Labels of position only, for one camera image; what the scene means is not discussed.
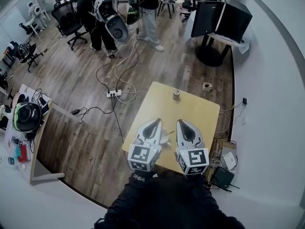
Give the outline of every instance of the white desk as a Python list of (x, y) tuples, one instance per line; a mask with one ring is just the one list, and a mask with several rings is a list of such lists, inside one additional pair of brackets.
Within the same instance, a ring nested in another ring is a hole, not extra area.
[[(49, 21), (51, 21), (51, 19), (49, 18), (48, 16), (48, 13), (46, 12), (46, 10), (42, 10), (41, 11), (47, 18)], [(33, 23), (34, 23), (34, 18), (32, 18), (30, 21), (28, 21), (24, 26), (31, 26), (31, 28), (33, 29), (34, 33), (38, 36), (38, 33), (37, 31), (35, 30), (34, 26), (33, 26)]]
[[(17, 104), (17, 100), (20, 94), (24, 94), (25, 97), (29, 97), (29, 101), (31, 101), (33, 95), (34, 95), (35, 91), (29, 87), (27, 87), (26, 85), (22, 84), (20, 90), (19, 90), (19, 94), (17, 93), (13, 99), (13, 104), (12, 104), (12, 113), (14, 112), (15, 106)], [(26, 144), (27, 146), (27, 155), (28, 155), (28, 162), (24, 162), (24, 163), (19, 163), (17, 160), (15, 160), (15, 166), (16, 168), (22, 173), (23, 177), (29, 182), (31, 183), (32, 181), (37, 181), (37, 180), (48, 180), (48, 179), (56, 179), (56, 178), (61, 178), (64, 177), (65, 174), (64, 173), (56, 173), (56, 174), (46, 174), (46, 175), (41, 175), (41, 176), (34, 176), (34, 169), (35, 169), (35, 162), (36, 162), (36, 156), (38, 153), (38, 148), (39, 148), (39, 144), (40, 144), (40, 140), (42, 137), (42, 133), (44, 130), (44, 127), (48, 121), (50, 112), (52, 110), (52, 108), (56, 109), (57, 111), (65, 114), (66, 116), (78, 121), (79, 123), (82, 122), (81, 119), (75, 117), (74, 115), (70, 114), (69, 112), (65, 111), (64, 109), (62, 109), (61, 107), (59, 107), (57, 104), (55, 104), (53, 102), (52, 99), (50, 99), (49, 97), (43, 95), (42, 96), (43, 99), (48, 103), (49, 106), (49, 111), (48, 113), (43, 117), (44, 119), (44, 124), (38, 129), (37, 133), (36, 133), (36, 137), (34, 139), (34, 152), (32, 153), (30, 150), (30, 144), (29, 142), (25, 142), (23, 141), (23, 144)], [(4, 137), (4, 146), (9, 154), (10, 157), (14, 157), (15, 156), (15, 145), (12, 143), (11, 138), (12, 136), (14, 137), (20, 137), (21, 140), (25, 140), (24, 138), (24, 133), (22, 132), (18, 132), (13, 128), (13, 121), (12, 121), (12, 117), (9, 118), (8, 121), (8, 125), (5, 131), (5, 137)]]

